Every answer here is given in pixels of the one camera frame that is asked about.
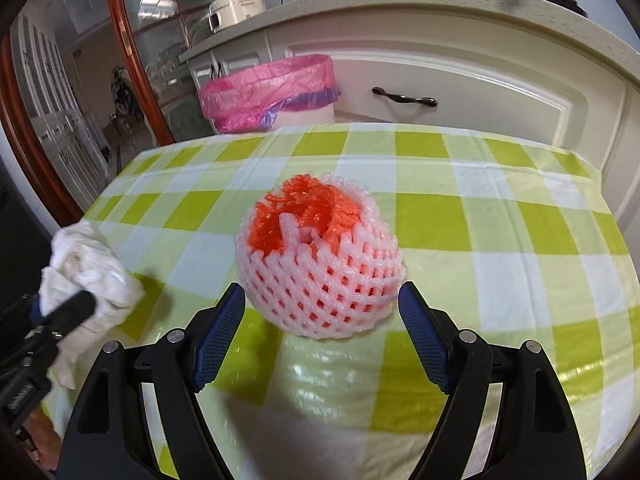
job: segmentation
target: ceiling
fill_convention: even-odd
[[[110,22],[106,0],[29,0],[54,31],[61,51]]]

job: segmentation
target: tablecloth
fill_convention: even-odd
[[[542,343],[593,477],[640,412],[640,286],[599,172],[565,150],[355,123],[142,153],[86,215],[146,290],[120,339],[153,342],[215,304],[236,278],[234,235],[247,209],[294,174],[325,172],[369,188],[407,279],[433,308],[489,343]],[[407,478],[446,398],[397,309],[370,332],[313,341],[247,307],[216,381],[198,394],[234,477]],[[467,474],[482,467],[499,396],[492,388]],[[145,399],[153,416],[148,389]],[[162,469],[175,474],[161,426],[151,432]]]

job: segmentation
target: white cupboard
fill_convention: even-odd
[[[574,150],[602,170],[611,153],[628,81],[583,52],[511,25],[411,8],[354,9],[284,22],[189,60],[202,86],[305,54],[334,61],[348,121],[430,124],[521,137]],[[372,88],[436,99],[399,104]]]
[[[11,28],[18,86],[44,152],[78,205],[86,211],[107,184],[107,162],[90,113],[69,85],[52,32],[24,10]]]

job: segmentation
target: orange foam net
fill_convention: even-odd
[[[304,174],[284,182],[280,194],[267,193],[255,209],[248,243],[267,256],[271,251],[284,250],[280,213],[292,213],[300,227],[316,229],[337,254],[340,235],[360,222],[361,208],[337,187]]]

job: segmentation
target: foam fruit net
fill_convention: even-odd
[[[391,313],[404,280],[398,240],[354,182],[297,175],[242,220],[238,280],[283,330],[348,337]]]

